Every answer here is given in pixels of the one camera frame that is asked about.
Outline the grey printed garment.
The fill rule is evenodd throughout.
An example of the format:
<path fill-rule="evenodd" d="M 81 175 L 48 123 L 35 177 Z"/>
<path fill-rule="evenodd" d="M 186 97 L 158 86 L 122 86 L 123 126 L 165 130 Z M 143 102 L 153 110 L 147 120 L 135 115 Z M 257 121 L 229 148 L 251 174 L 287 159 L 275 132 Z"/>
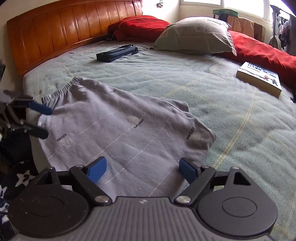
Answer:
<path fill-rule="evenodd" d="M 111 198 L 175 197 L 185 185 L 179 160 L 201 164 L 216 140 L 186 102 L 92 79 L 75 77 L 42 101 L 52 109 L 38 121 L 49 133 L 40 141 L 49 164 L 66 171 L 105 157 L 98 185 Z"/>

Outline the navy zipper pouch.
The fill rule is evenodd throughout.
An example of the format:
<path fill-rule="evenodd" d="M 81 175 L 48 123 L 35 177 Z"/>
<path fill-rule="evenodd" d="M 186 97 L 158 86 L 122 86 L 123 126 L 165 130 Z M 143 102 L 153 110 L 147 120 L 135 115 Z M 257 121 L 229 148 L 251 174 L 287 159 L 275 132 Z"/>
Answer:
<path fill-rule="evenodd" d="M 97 53 L 96 59 L 99 62 L 111 63 L 114 60 L 121 58 L 122 56 L 125 56 L 128 54 L 134 55 L 137 53 L 138 53 L 138 47 L 134 46 L 133 44 L 123 45 L 106 52 Z"/>

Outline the clothes rack with garments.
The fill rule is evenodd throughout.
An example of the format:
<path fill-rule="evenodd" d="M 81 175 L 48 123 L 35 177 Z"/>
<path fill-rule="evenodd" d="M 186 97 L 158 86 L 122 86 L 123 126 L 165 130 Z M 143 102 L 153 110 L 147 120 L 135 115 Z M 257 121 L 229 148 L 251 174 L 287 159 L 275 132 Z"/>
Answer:
<path fill-rule="evenodd" d="M 290 13 L 270 4 L 273 13 L 273 34 L 268 44 L 276 49 L 290 51 Z"/>

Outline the wooden headboard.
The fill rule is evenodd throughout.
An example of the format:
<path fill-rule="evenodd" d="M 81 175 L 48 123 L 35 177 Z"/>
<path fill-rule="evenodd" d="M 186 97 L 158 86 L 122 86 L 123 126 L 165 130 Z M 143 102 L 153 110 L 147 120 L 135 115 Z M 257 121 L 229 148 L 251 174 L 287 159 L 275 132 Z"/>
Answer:
<path fill-rule="evenodd" d="M 40 64 L 107 36 L 107 28 L 141 16 L 140 1 L 55 1 L 7 22 L 11 53 L 23 78 Z"/>

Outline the green bed sheet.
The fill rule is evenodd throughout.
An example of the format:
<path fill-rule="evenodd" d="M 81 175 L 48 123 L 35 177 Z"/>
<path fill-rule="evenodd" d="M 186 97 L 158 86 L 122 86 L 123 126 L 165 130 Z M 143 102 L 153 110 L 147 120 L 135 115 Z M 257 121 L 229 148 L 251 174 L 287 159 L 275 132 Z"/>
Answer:
<path fill-rule="evenodd" d="M 111 63 L 96 54 L 112 50 L 118 42 L 99 42 L 53 58 L 23 78 L 26 94 L 43 97 L 73 78 L 86 78 L 108 86 L 155 98 L 188 104 L 189 112 L 216 134 L 200 165 L 219 171 L 242 168 L 276 203 L 275 240 L 295 238 L 295 104 L 290 92 L 279 98 L 236 78 L 239 64 L 217 56 L 157 51 L 138 44 L 139 52 Z M 32 138 L 38 170 L 51 166 Z"/>

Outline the blue white book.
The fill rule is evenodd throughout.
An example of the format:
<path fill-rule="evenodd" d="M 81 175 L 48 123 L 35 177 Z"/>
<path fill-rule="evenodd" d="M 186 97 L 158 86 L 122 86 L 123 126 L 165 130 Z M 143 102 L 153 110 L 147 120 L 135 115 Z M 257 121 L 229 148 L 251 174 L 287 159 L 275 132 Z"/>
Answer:
<path fill-rule="evenodd" d="M 279 76 L 271 70 L 249 62 L 244 62 L 237 70 L 236 77 L 276 98 L 279 98 L 281 95 L 282 88 Z"/>

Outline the red pillow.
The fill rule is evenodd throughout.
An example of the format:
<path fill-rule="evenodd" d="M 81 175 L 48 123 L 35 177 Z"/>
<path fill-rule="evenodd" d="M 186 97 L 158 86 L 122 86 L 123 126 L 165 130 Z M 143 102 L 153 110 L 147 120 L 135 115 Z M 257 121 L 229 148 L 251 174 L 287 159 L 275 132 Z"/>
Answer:
<path fill-rule="evenodd" d="M 109 25 L 107 32 L 119 42 L 154 43 L 168 25 L 154 16 L 131 16 Z"/>

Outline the red duvet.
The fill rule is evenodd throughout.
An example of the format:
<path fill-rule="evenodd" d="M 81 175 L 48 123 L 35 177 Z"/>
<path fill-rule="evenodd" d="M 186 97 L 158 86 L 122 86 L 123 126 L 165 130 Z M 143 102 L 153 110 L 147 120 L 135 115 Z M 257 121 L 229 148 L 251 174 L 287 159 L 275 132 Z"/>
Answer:
<path fill-rule="evenodd" d="M 281 83 L 287 87 L 295 88 L 296 56 L 280 51 L 266 43 L 235 31 L 229 31 L 236 55 L 229 52 L 218 54 L 238 63 L 250 62 L 269 69 L 278 74 Z"/>

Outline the grey checked pillow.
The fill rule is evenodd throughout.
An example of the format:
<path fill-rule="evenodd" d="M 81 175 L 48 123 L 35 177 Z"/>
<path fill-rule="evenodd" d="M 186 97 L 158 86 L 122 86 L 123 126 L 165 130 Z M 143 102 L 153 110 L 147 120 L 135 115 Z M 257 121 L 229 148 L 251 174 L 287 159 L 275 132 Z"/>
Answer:
<path fill-rule="evenodd" d="M 170 24 L 153 44 L 156 50 L 180 52 L 193 55 L 231 53 L 236 55 L 227 22 L 197 16 Z"/>

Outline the cardboard box by window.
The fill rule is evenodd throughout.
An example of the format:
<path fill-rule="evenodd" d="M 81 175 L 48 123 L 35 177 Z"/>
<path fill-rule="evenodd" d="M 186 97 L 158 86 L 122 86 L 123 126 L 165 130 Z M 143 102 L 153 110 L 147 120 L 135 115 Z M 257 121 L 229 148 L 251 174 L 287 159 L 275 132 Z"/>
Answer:
<path fill-rule="evenodd" d="M 247 18 L 239 17 L 238 12 L 232 9 L 214 9 L 213 18 L 227 22 L 231 27 L 229 30 L 246 34 L 255 40 L 264 42 L 266 29 L 264 26 L 255 23 Z"/>

